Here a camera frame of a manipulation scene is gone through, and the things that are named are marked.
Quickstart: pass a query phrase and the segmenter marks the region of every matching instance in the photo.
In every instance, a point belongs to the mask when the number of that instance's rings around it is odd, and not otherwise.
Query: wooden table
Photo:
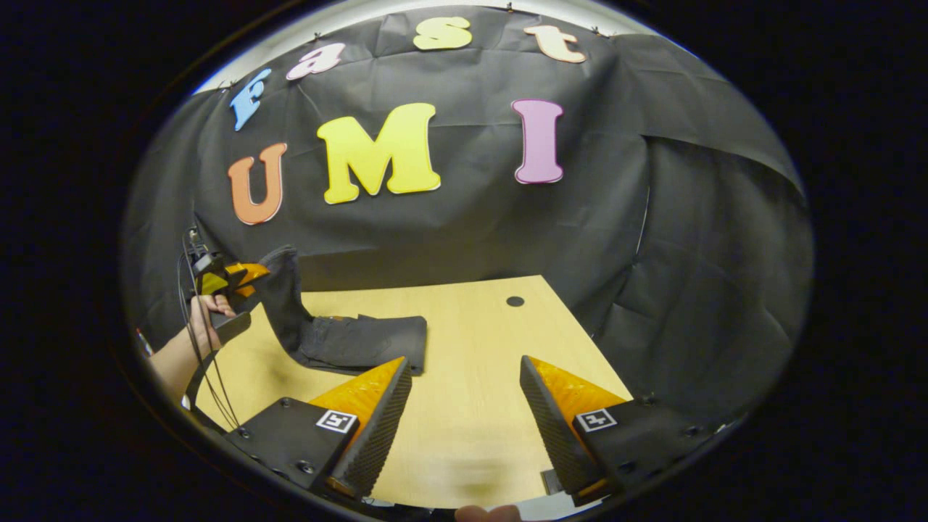
[[[507,304],[524,299],[520,307]],[[435,286],[304,293],[316,316],[423,316],[425,372],[371,497],[407,505],[499,505],[546,495],[551,461],[519,386],[531,355],[631,399],[618,375],[541,276]],[[240,422],[275,400],[310,400],[352,378],[309,370],[288,356],[259,305],[251,327],[217,354]],[[218,383],[215,365],[207,374]],[[229,426],[205,382],[197,406]]]

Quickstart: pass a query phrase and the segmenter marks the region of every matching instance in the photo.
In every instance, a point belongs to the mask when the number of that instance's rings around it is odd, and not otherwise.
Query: hand
[[[200,355],[206,357],[210,353],[210,341],[213,342],[213,349],[219,349],[222,345],[219,343],[219,334],[213,329],[210,322],[210,312],[219,312],[226,314],[227,317],[235,317],[235,312],[229,305],[224,295],[200,295],[190,299],[190,326],[193,327],[193,333],[197,338],[197,346],[200,347]]]
[[[466,505],[455,512],[457,522],[522,522],[519,508],[501,505],[489,513],[481,507]]]

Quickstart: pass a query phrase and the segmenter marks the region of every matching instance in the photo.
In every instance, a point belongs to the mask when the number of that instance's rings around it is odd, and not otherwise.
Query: black cable
[[[200,297],[200,292],[197,290],[197,278],[193,275],[193,267],[189,263],[186,263],[186,265],[187,265],[187,271],[190,274],[190,282],[193,284],[193,293],[195,296]],[[203,305],[200,304],[197,308],[200,309],[200,319],[203,321],[203,326],[205,327],[208,320],[203,312]],[[210,337],[208,331],[206,334],[206,342],[208,346],[210,347],[210,354],[215,353],[215,350],[213,350],[213,339]],[[223,390],[223,396],[226,397],[226,404],[228,404],[229,413],[231,414],[232,418],[235,419],[235,427],[239,428],[241,427],[241,424],[238,422],[238,416],[236,416],[235,410],[232,409],[232,401],[229,400],[229,395],[226,393],[226,385],[223,383],[223,375],[219,372],[219,361],[216,360],[215,358],[213,358],[213,365],[216,367],[216,376],[219,378],[219,388]],[[206,377],[205,369],[203,370],[203,377]]]
[[[178,299],[178,301],[179,301],[179,303],[180,303],[181,316],[182,316],[182,318],[183,318],[183,320],[184,320],[184,324],[186,325],[186,328],[187,328],[187,335],[190,337],[190,344],[193,346],[194,355],[197,356],[197,361],[200,363],[200,369],[203,371],[203,376],[204,376],[204,378],[206,378],[206,385],[210,388],[210,393],[213,395],[213,401],[216,403],[216,407],[219,408],[219,412],[222,413],[223,418],[226,419],[226,422],[227,422],[230,426],[232,426],[232,425],[235,425],[235,423],[232,422],[232,420],[229,418],[228,413],[226,412],[226,409],[225,409],[225,408],[223,407],[223,405],[219,402],[219,396],[216,395],[216,392],[215,392],[215,390],[213,389],[213,384],[210,383],[210,379],[209,379],[209,377],[206,375],[206,369],[205,369],[205,364],[204,364],[204,362],[203,362],[203,357],[200,355],[199,346],[198,346],[198,344],[197,344],[197,336],[196,336],[196,334],[194,334],[194,332],[193,332],[193,327],[190,325],[190,314],[189,314],[189,312],[187,311],[187,301],[184,299],[184,289],[182,288],[182,285],[181,285],[181,282],[180,282],[180,264],[181,264],[181,262],[184,261],[185,256],[186,256],[185,254],[181,254],[181,255],[180,255],[180,257],[177,259],[177,267],[176,267],[176,272],[177,272],[177,299]]]
[[[179,301],[179,303],[180,303],[181,315],[182,315],[182,317],[183,317],[183,319],[184,319],[184,323],[185,323],[186,326],[187,326],[187,335],[189,335],[189,337],[190,337],[190,344],[193,346],[194,354],[197,356],[197,361],[199,362],[199,364],[200,364],[200,369],[201,369],[202,372],[203,372],[203,378],[206,380],[206,385],[207,385],[207,387],[210,389],[210,394],[213,396],[213,402],[215,402],[216,407],[219,409],[219,412],[223,415],[223,418],[226,420],[226,422],[228,423],[228,425],[230,425],[230,426],[235,426],[235,427],[239,427],[240,424],[238,424],[238,419],[235,417],[234,412],[231,411],[231,410],[232,410],[232,404],[231,404],[231,403],[228,404],[228,411],[227,411],[226,408],[225,408],[225,406],[224,406],[224,405],[222,404],[222,402],[219,400],[219,396],[218,396],[218,394],[216,394],[215,388],[213,388],[213,383],[210,382],[209,375],[208,375],[207,372],[206,372],[205,363],[203,362],[203,357],[200,355],[200,347],[199,347],[199,344],[197,343],[197,336],[196,336],[196,334],[193,332],[193,326],[190,324],[190,314],[189,314],[189,312],[187,311],[187,300],[184,298],[184,289],[183,289],[183,287],[182,287],[182,285],[181,285],[181,281],[180,281],[180,264],[181,264],[182,262],[185,261],[185,258],[186,258],[186,257],[187,257],[187,248],[186,248],[186,246],[185,246],[185,247],[184,247],[184,253],[181,254],[180,257],[177,259],[176,273],[177,273],[177,299],[178,299],[178,301]],[[197,293],[196,293],[196,282],[195,282],[195,281],[194,281],[194,289],[193,289],[193,290],[194,290],[194,294],[197,294]],[[217,364],[217,366],[216,366],[216,372],[219,373],[218,364]]]

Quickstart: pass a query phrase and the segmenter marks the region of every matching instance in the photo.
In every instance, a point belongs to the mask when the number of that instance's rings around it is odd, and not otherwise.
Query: screw
[[[297,461],[296,467],[297,469],[306,473],[307,475],[312,475],[313,473],[316,472],[316,469],[313,467],[313,465],[308,463],[307,461]]]

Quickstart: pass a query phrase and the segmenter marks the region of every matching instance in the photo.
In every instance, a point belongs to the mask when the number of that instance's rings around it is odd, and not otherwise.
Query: letter i
[[[557,164],[554,124],[564,109],[543,99],[517,99],[512,109],[522,117],[522,166],[516,180],[523,184],[554,183],[564,176]]]

